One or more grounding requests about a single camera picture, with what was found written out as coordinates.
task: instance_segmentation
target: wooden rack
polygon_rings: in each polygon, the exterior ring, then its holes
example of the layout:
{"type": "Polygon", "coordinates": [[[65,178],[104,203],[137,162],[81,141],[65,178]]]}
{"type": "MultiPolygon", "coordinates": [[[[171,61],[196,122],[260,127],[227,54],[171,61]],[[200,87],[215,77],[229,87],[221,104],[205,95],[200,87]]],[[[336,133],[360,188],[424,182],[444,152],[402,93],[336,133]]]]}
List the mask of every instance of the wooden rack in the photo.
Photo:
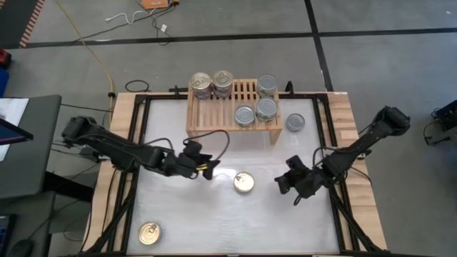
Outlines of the wooden rack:
{"type": "Polygon", "coordinates": [[[279,95],[275,92],[273,99],[278,105],[274,120],[264,123],[257,118],[247,127],[239,126],[234,121],[235,109],[240,105],[249,105],[254,110],[260,99],[256,93],[257,79],[235,79],[231,96],[220,99],[214,95],[207,100],[195,98],[189,86],[186,131],[189,136],[198,136],[204,132],[223,129],[225,131],[269,131],[271,144],[275,144],[283,130],[279,95]]]}

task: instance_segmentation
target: desk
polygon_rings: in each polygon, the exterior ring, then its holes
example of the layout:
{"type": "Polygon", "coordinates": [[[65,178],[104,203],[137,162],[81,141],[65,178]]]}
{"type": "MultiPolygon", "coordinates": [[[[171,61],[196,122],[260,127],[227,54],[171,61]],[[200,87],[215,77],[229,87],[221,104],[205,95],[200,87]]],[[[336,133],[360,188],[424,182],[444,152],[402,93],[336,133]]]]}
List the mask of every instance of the desk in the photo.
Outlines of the desk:
{"type": "MultiPolygon", "coordinates": [[[[149,94],[156,96],[172,95],[172,93],[149,94]]],[[[118,95],[111,122],[111,132],[125,138],[128,137],[135,96],[136,94],[134,93],[122,93],[118,95]]],[[[333,92],[328,93],[327,97],[338,146],[348,146],[358,138],[358,132],[353,118],[348,94],[344,92],[333,92]]],[[[326,114],[323,108],[320,108],[320,111],[325,140],[327,145],[331,145],[330,131],[328,129],[328,124],[326,123],[326,114]]],[[[143,107],[140,106],[134,131],[134,141],[138,141],[139,138],[142,113],[143,107]]],[[[364,161],[356,161],[353,166],[364,173],[368,173],[364,161]]],[[[105,213],[106,225],[108,225],[111,220],[118,191],[119,179],[120,173],[114,173],[111,163],[103,162],[100,168],[94,198],[92,200],[93,213],[91,215],[91,227],[89,234],[87,235],[87,242],[84,246],[84,250],[90,248],[96,239],[101,235],[101,232],[104,229],[102,228],[102,224],[104,223],[105,213]],[[114,176],[114,180],[111,191],[109,192],[109,185],[112,176],[114,176]]],[[[348,187],[348,195],[351,202],[353,217],[358,221],[361,228],[377,246],[384,249],[387,248],[370,183],[366,180],[366,178],[358,175],[357,173],[349,172],[346,184],[348,187]]],[[[129,183],[126,183],[125,192],[127,192],[128,189],[129,183]]],[[[350,250],[353,246],[351,245],[351,240],[349,238],[348,226],[343,217],[341,215],[340,217],[346,249],[350,250]]],[[[124,218],[121,219],[116,231],[116,240],[114,242],[115,251],[119,250],[121,247],[121,235],[124,232],[123,224],[124,218]]]]}
{"type": "Polygon", "coordinates": [[[82,201],[91,200],[92,188],[46,172],[61,101],[59,95],[29,99],[19,128],[33,134],[34,140],[13,143],[0,161],[0,199],[55,191],[82,201]]]}
{"type": "MultiPolygon", "coordinates": [[[[0,201],[1,214],[16,214],[16,223],[13,227],[13,233],[8,243],[6,255],[11,251],[15,243],[27,239],[51,216],[55,198],[56,194],[54,192],[46,192],[34,196],[0,201]]],[[[31,237],[31,240],[34,242],[31,257],[48,255],[50,223],[51,221],[47,221],[31,237]]]]}

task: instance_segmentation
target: gray floor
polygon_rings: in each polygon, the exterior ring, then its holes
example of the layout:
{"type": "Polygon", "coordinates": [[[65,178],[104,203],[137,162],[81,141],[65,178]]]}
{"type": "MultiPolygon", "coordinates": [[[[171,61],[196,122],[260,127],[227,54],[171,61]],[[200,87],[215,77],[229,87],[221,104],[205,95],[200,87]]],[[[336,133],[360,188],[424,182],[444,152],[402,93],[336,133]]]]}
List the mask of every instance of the gray floor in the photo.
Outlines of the gray floor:
{"type": "MultiPolygon", "coordinates": [[[[310,31],[303,1],[181,1],[159,19],[172,36],[250,34],[310,31]]],[[[319,31],[429,29],[457,26],[454,1],[431,0],[319,0],[312,1],[319,31]]],[[[119,12],[139,10],[132,1],[65,1],[63,5],[84,35],[124,22],[104,21],[119,12]]],[[[109,32],[95,39],[155,37],[150,20],[109,32]]],[[[31,42],[76,38],[68,21],[46,1],[31,42]]],[[[373,179],[381,223],[389,249],[398,253],[455,256],[457,245],[457,150],[444,143],[426,146],[423,127],[430,112],[457,97],[457,34],[408,36],[357,36],[322,39],[333,87],[348,91],[359,128],[385,105],[397,106],[411,116],[411,129],[402,137],[388,138],[373,147],[367,164],[373,179]]],[[[116,91],[143,79],[152,91],[186,86],[196,71],[227,69],[236,77],[272,73],[296,90],[325,91],[312,39],[258,39],[196,43],[110,45],[92,48],[107,65],[116,91]]],[[[63,102],[107,109],[109,84],[85,48],[53,47],[11,50],[14,65],[7,96],[61,94],[63,102]]],[[[55,140],[71,116],[103,113],[62,107],[55,140]]],[[[72,176],[88,168],[89,161],[52,153],[49,169],[72,176]]],[[[94,182],[96,172],[81,177],[94,182]]],[[[60,198],[57,205],[69,199],[60,198]]],[[[89,211],[81,205],[62,213],[54,232],[89,211]]],[[[81,237],[85,219],[70,230],[81,237]]],[[[77,242],[66,245],[55,234],[50,256],[74,253],[77,242]]]]}

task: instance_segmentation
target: wooden table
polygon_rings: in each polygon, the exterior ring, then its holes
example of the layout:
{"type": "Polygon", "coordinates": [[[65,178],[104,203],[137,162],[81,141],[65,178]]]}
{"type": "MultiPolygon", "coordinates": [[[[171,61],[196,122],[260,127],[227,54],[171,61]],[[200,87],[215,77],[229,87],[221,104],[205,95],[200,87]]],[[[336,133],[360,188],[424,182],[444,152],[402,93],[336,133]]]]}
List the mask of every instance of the wooden table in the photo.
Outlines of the wooden table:
{"type": "MultiPolygon", "coordinates": [[[[172,93],[149,94],[170,95],[172,93]]],[[[113,118],[111,121],[111,132],[127,138],[130,129],[135,96],[135,93],[121,93],[117,96],[116,107],[114,109],[113,118]]],[[[349,146],[351,143],[358,139],[358,132],[348,94],[346,92],[328,93],[328,102],[331,110],[338,147],[349,146]]],[[[320,108],[320,111],[325,139],[327,145],[330,146],[330,133],[326,123],[326,115],[323,108],[320,108]]],[[[143,108],[140,107],[138,117],[142,117],[142,113],[143,108]]],[[[139,138],[140,124],[141,118],[138,118],[134,134],[135,141],[138,141],[139,138]]],[[[368,174],[365,161],[355,161],[353,167],[368,174]]],[[[115,173],[111,162],[105,161],[102,163],[98,183],[96,185],[94,198],[92,201],[93,213],[91,215],[91,227],[86,245],[84,246],[84,250],[90,248],[94,244],[95,240],[101,235],[101,232],[104,230],[102,226],[104,223],[106,207],[108,211],[106,212],[105,227],[111,220],[118,191],[119,178],[120,172],[115,173]],[[111,186],[111,191],[109,192],[109,185],[113,176],[114,180],[111,186]]],[[[357,220],[360,227],[366,232],[366,234],[377,246],[382,249],[386,249],[386,241],[384,239],[381,222],[379,221],[378,210],[376,208],[373,191],[369,181],[362,175],[357,174],[353,171],[349,171],[348,178],[346,179],[346,185],[348,188],[353,217],[357,220]]],[[[129,182],[127,182],[125,193],[128,191],[129,186],[129,182]]],[[[346,249],[350,250],[352,249],[352,245],[349,238],[348,226],[341,214],[340,217],[346,249]]],[[[116,231],[116,240],[114,244],[115,251],[118,251],[121,247],[121,235],[124,231],[123,224],[124,218],[121,219],[116,231]]]]}

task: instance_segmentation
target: black stand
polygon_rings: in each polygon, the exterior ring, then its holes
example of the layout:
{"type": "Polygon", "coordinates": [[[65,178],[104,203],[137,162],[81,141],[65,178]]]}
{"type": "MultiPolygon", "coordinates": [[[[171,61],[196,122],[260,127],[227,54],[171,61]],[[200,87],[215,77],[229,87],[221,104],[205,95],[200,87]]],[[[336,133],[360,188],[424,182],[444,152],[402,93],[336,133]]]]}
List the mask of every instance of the black stand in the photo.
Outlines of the black stand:
{"type": "Polygon", "coordinates": [[[81,185],[48,171],[44,177],[43,191],[54,191],[89,203],[92,202],[92,196],[94,195],[92,187],[81,185]]]}

